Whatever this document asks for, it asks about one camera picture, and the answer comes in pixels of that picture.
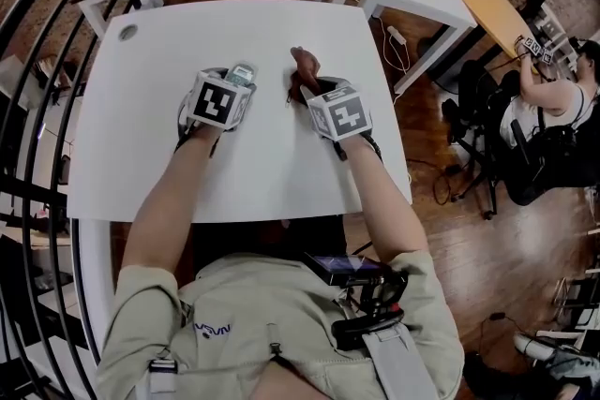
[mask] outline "shoulder strap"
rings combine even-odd
[[[546,130],[546,121],[544,120],[544,109],[541,107],[537,108],[537,124],[540,128],[540,132]]]
[[[574,126],[578,122],[578,120],[581,118],[581,112],[583,111],[583,104],[585,103],[585,96],[583,95],[583,89],[579,85],[577,85],[577,88],[579,89],[579,93],[581,94],[581,105],[579,106],[579,111],[577,112],[575,120],[573,122],[571,122],[571,126]]]

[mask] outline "wooden floor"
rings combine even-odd
[[[393,24],[408,39],[413,62],[418,39],[433,34],[439,27],[435,22],[390,9],[383,12],[382,20],[385,25]],[[370,25],[381,53],[379,21],[371,19]],[[484,39],[470,56],[476,58],[490,46],[490,40]],[[388,52],[387,57],[396,59],[393,52]],[[502,61],[499,57],[495,64]],[[383,65],[388,81],[398,81],[401,73]],[[440,106],[447,97],[424,76],[397,100],[397,120],[408,159],[424,160],[440,168],[458,162],[456,150],[446,141],[447,129],[442,120]],[[493,312],[505,312],[526,331],[550,327],[553,310],[549,302],[557,281],[563,276],[581,275],[592,260],[592,241],[582,235],[593,226],[583,192],[555,189],[528,207],[518,207],[500,185],[499,214],[486,221],[481,216],[488,208],[485,186],[465,200],[441,206],[432,196],[432,184],[439,173],[412,161],[408,165],[413,208],[427,232],[436,270],[465,350],[478,348],[481,322]],[[458,192],[468,180],[464,174],[452,178],[453,192]],[[445,185],[439,182],[437,187],[443,200]],[[361,215],[347,215],[345,224],[350,249],[368,241]],[[488,364],[510,372],[524,370],[525,363],[513,348],[514,331],[510,321],[487,322],[482,354]],[[458,398],[474,397],[463,385]]]

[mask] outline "black railing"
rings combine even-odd
[[[0,129],[0,152],[5,152],[8,148],[8,138],[9,138],[9,129],[13,125],[11,122],[15,118],[15,115],[18,110],[19,100],[23,93],[23,88],[25,83],[27,82],[27,78],[30,75],[30,71],[34,65],[34,63],[38,59],[38,54],[42,43],[47,38],[48,34],[52,31],[52,28],[69,0],[59,0],[52,13],[45,21],[43,26],[40,28],[37,38],[33,43],[24,63],[22,72],[19,76],[19,80],[16,84],[14,92],[11,93],[10,101],[8,102],[8,107],[4,119],[2,121],[2,127]],[[17,0],[12,8],[9,10],[4,20],[0,23],[0,58],[4,55],[8,43],[11,41],[13,36],[15,35],[17,29],[19,28],[24,16],[29,11],[31,6],[36,2],[36,0]],[[112,0],[106,10],[104,12],[104,18],[107,19],[111,14],[111,11],[114,8],[117,0]],[[129,0],[127,6],[125,8],[124,13],[127,13],[135,0]],[[75,101],[75,97],[78,95],[80,91],[83,81],[84,75],[86,72],[86,67],[92,57],[94,48],[96,46],[98,38],[96,36],[91,40],[87,51],[85,52],[83,59],[79,63],[77,67],[77,71],[72,79],[72,84],[70,87],[70,92],[67,97],[67,103],[65,105],[63,117],[61,120],[60,128],[56,135],[56,147],[53,153],[53,162],[52,162],[52,175],[50,180],[50,188],[41,185],[35,185],[33,182],[34,177],[34,166],[36,162],[36,154],[38,151],[38,132],[42,128],[44,115],[46,113],[48,104],[51,100],[53,93],[56,90],[64,90],[64,87],[55,87],[54,81],[57,79],[59,72],[63,68],[63,63],[65,58],[68,55],[69,49],[73,44],[75,38],[78,35],[80,27],[83,24],[83,16],[80,16],[79,19],[74,23],[73,28],[65,40],[60,52],[57,54],[56,60],[54,62],[54,67],[52,73],[48,80],[46,81],[46,86],[43,92],[43,98],[39,106],[37,107],[36,119],[33,125],[33,129],[31,131],[31,137],[28,140],[28,152],[27,158],[25,162],[25,170],[24,176],[22,179],[16,177],[16,171],[14,169],[10,169],[11,171],[7,171],[7,161],[5,158],[0,158],[0,192],[4,192],[5,194],[10,195],[13,199],[15,197],[19,197],[22,199],[22,277],[11,279],[14,282],[23,283],[26,285],[26,291],[28,295],[28,300],[31,305],[31,314],[33,316],[33,320],[36,325],[37,335],[39,341],[41,342],[44,351],[48,357],[49,364],[52,368],[53,375],[57,382],[57,387],[60,388],[60,394],[68,399],[73,399],[73,393],[69,388],[67,381],[65,379],[65,375],[61,372],[60,365],[58,364],[52,345],[49,341],[48,336],[48,326],[43,321],[43,317],[40,312],[40,305],[38,301],[38,297],[36,294],[36,285],[35,285],[35,275],[34,275],[34,262],[33,262],[33,252],[31,246],[31,228],[32,228],[32,218],[31,218],[31,201],[39,201],[44,204],[47,204],[49,207],[49,222],[48,222],[48,235],[49,235],[49,248],[50,248],[50,260],[51,260],[51,270],[52,270],[52,279],[53,279],[53,289],[56,299],[56,304],[58,308],[58,315],[60,318],[60,328],[64,335],[64,338],[67,342],[68,349],[73,358],[73,363],[75,368],[82,379],[82,385],[89,397],[93,400],[97,398],[94,388],[92,387],[92,381],[87,377],[85,371],[83,369],[82,360],[78,354],[75,341],[73,338],[73,332],[69,330],[69,322],[68,322],[68,313],[65,304],[65,298],[63,295],[63,291],[61,288],[60,282],[60,269],[59,269],[59,261],[58,261],[58,242],[57,242],[57,231],[59,226],[59,219],[61,217],[66,217],[66,209],[67,209],[67,196],[58,191],[59,177],[60,177],[60,164],[62,157],[62,146],[65,141],[65,137],[67,135],[67,127],[68,120],[70,118],[73,103]],[[79,222],[77,219],[71,219],[71,248],[72,248],[72,257],[73,257],[73,275],[74,281],[77,285],[78,292],[78,301],[80,306],[80,311],[82,313],[82,329],[85,332],[85,337],[87,340],[88,348],[90,349],[90,353],[96,363],[99,362],[99,354],[98,354],[98,346],[96,345],[91,325],[90,319],[87,312],[87,302],[84,296],[83,290],[83,280],[82,280],[82,269],[80,264],[80,243],[79,243]],[[30,392],[35,392],[40,398],[43,400],[48,400],[49,395],[46,392],[46,389],[53,390],[50,385],[50,382],[47,378],[41,378],[27,359],[26,351],[25,351],[25,341],[21,338],[19,334],[19,329],[17,328],[16,319],[21,319],[23,312],[15,312],[12,311],[12,305],[8,302],[7,292],[12,291],[13,285],[5,285],[0,282],[0,334],[2,334],[3,342],[2,348],[7,360],[7,363],[11,363],[11,355],[8,344],[8,334],[11,333],[12,338],[14,339],[15,346],[18,350],[19,356],[22,362],[22,368],[24,373],[29,378],[29,382],[25,382],[28,385],[28,389]],[[0,398],[21,398],[26,395],[26,389],[19,388],[15,389],[14,385],[9,378],[0,378]]]

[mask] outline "power cord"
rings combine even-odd
[[[445,169],[442,169],[441,167],[438,167],[437,165],[435,165],[431,162],[427,162],[426,160],[420,160],[418,158],[407,158],[406,161],[412,162],[415,164],[427,165],[428,167],[431,167],[432,169],[435,169],[438,171],[439,175],[433,181],[433,184],[431,185],[431,191],[433,192],[433,199],[435,199],[435,202],[440,206],[445,205],[452,198],[452,187],[450,186],[449,178],[456,175],[457,173],[462,172],[465,169],[465,167],[467,167],[467,165],[469,165],[469,162],[467,162],[462,167],[460,167],[459,164],[455,164],[455,165],[450,165],[450,166],[446,167]],[[440,179],[443,179],[444,183],[446,184],[447,194],[446,194],[446,197],[444,200],[440,200],[438,197],[437,184],[438,184],[438,182],[440,182]]]
[[[392,49],[394,49],[394,52],[396,53],[398,60],[399,60],[399,61],[400,61],[400,63],[402,64],[402,68],[400,68],[400,67],[398,67],[398,66],[395,66],[394,64],[392,64],[392,63],[391,63],[391,62],[390,62],[390,61],[387,59],[387,56],[385,55],[385,41],[386,41],[386,37],[387,37],[387,35],[385,34],[385,28],[383,27],[383,21],[382,21],[382,18],[381,18],[381,17],[377,17],[376,19],[379,21],[379,23],[380,23],[380,26],[382,27],[382,34],[383,34],[383,45],[382,45],[383,59],[385,60],[385,62],[386,62],[386,63],[387,63],[387,64],[388,64],[390,67],[393,67],[393,68],[395,68],[396,70],[399,70],[400,72],[402,72],[402,73],[404,73],[404,74],[406,75],[406,70],[407,70],[407,69],[406,69],[406,68],[404,68],[404,63],[402,62],[402,59],[401,59],[401,57],[400,57],[400,54],[398,53],[398,51],[396,50],[396,47],[394,47],[394,45],[393,45],[393,44],[392,44],[392,42],[391,42],[391,40],[392,40],[392,36],[390,36],[390,42],[389,42],[389,43],[390,43],[390,45],[392,46]]]

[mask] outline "bag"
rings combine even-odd
[[[581,118],[585,98],[583,90],[579,87],[581,93],[581,105],[575,117],[575,120],[566,126],[553,126],[546,128],[544,121],[544,110],[537,108],[537,119],[540,127],[539,149],[544,159],[560,161],[575,155],[578,148],[577,128],[574,125]]]

